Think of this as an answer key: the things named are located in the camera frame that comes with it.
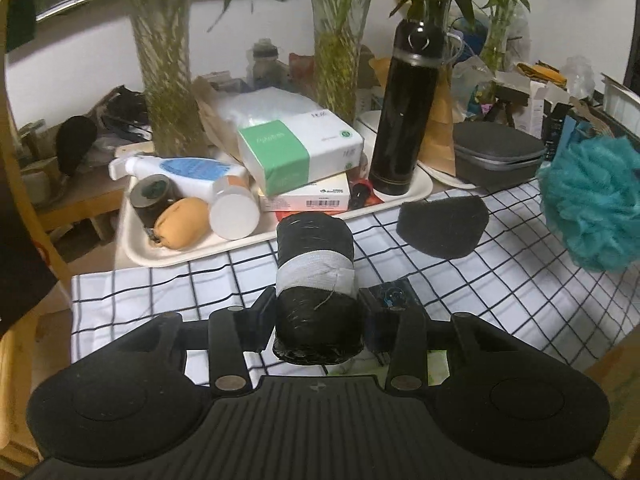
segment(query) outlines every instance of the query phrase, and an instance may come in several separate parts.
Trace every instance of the barcode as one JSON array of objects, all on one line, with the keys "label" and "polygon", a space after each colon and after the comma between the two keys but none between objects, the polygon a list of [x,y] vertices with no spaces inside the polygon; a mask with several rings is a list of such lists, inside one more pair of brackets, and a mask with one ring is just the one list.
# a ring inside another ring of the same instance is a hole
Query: barcode
[{"label": "barcode", "polygon": [[339,200],[307,200],[307,207],[336,207],[340,204]]}]

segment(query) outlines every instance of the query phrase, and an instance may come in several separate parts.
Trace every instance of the white tablecloth with black grid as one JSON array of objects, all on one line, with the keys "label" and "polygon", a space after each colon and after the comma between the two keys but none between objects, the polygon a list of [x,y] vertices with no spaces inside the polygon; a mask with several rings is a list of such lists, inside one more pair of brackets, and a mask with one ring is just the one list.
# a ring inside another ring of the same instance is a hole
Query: white tablecloth with black grid
[{"label": "white tablecloth with black grid", "polygon": [[[468,193],[450,190],[427,200]],[[580,370],[638,324],[638,264],[619,273],[575,266],[546,228],[537,181],[483,199],[489,223],[476,249],[459,260],[433,258],[405,243],[396,233],[399,207],[348,221],[358,286],[406,276],[432,319],[472,312]],[[76,276],[72,360],[163,312],[201,320],[219,308],[250,306],[274,285],[276,254],[274,240],[180,266]],[[278,361],[272,343],[273,335],[264,352],[245,354],[254,383],[264,374],[328,372]],[[207,384],[205,351],[189,352],[186,374],[196,384]]]}]

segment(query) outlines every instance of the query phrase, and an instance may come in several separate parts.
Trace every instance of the green label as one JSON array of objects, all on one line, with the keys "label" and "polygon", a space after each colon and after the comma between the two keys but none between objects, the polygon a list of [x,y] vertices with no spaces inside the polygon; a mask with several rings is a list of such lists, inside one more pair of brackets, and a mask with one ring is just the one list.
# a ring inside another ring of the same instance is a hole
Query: green label
[{"label": "green label", "polygon": [[309,153],[281,121],[244,128],[241,135],[264,169],[267,196],[304,186],[309,179]]}]

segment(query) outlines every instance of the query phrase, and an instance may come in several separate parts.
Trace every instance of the teal loofah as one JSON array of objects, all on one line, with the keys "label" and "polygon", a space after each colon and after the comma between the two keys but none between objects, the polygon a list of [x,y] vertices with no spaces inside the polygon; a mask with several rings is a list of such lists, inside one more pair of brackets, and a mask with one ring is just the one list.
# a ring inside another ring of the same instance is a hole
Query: teal loofah
[{"label": "teal loofah", "polygon": [[640,154],[626,137],[570,144],[538,171],[542,207],[574,263],[623,270],[640,258]]}]

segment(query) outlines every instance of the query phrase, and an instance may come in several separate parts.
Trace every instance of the white elastic band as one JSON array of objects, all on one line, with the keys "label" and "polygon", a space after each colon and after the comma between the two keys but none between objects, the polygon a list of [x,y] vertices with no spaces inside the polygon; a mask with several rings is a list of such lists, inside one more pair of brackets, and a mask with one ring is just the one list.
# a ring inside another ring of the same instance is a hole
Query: white elastic band
[{"label": "white elastic band", "polygon": [[293,286],[310,286],[356,298],[353,262],[335,251],[311,251],[290,259],[276,273],[276,295]]}]

